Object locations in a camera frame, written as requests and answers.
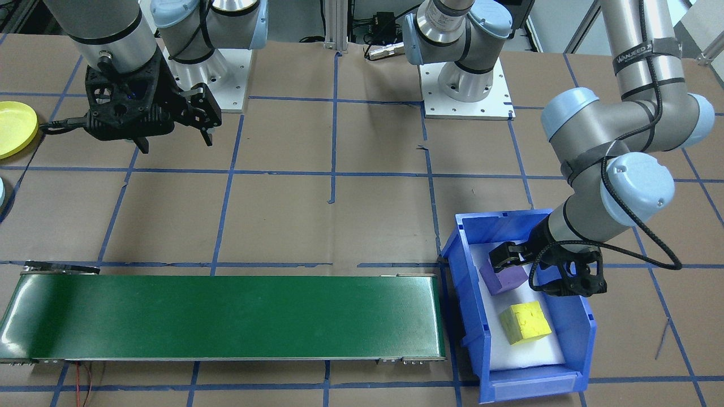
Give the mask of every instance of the yellow plate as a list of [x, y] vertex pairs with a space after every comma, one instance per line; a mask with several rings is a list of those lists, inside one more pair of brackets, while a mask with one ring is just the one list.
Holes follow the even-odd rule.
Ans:
[[0, 159], [7, 158], [25, 146], [38, 132], [38, 115], [27, 104], [0, 101]]

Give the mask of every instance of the white mounting plate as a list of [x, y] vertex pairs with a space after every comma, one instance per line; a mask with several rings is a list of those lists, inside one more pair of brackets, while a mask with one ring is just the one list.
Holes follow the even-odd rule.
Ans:
[[[207, 86], [222, 112], [243, 113], [253, 51], [250, 49], [220, 49], [219, 51], [227, 60], [227, 67], [232, 75], [227, 75], [226, 79], [221, 82], [207, 83]], [[166, 49], [164, 49], [164, 57], [169, 57]]]
[[515, 117], [508, 83], [500, 59], [493, 68], [493, 86], [488, 96], [479, 102], [461, 102], [449, 97], [437, 85], [445, 62], [420, 65], [420, 87], [425, 102], [425, 117], [432, 119], [508, 120]]

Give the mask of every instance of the blue bin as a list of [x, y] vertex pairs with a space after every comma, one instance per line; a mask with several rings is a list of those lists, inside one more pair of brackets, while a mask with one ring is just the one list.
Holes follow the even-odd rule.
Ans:
[[[596, 321], [588, 301], [578, 296], [545, 296], [564, 364], [490, 371], [491, 335], [470, 245], [526, 240], [531, 229], [550, 212], [537, 209], [455, 215], [458, 228], [442, 250], [460, 299], [466, 331], [462, 345], [468, 348], [473, 371], [480, 378], [480, 403], [578, 392], [588, 387]], [[538, 274], [541, 283], [559, 277], [554, 267]]]

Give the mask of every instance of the purple foam block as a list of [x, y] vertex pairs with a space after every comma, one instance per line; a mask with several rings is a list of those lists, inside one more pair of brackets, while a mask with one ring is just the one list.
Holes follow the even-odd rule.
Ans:
[[483, 281], [485, 281], [485, 285], [488, 287], [488, 291], [490, 291], [490, 295], [514, 290], [528, 281], [528, 274], [522, 266], [508, 267], [500, 273], [496, 273], [493, 271], [493, 266], [490, 264], [489, 259], [486, 259], [485, 263], [480, 267], [479, 272], [483, 277]]

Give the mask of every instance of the green conveyor belt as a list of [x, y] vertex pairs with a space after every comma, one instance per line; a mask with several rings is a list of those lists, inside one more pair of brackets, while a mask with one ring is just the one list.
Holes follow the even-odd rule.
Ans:
[[24, 274], [0, 361], [445, 358], [437, 278]]

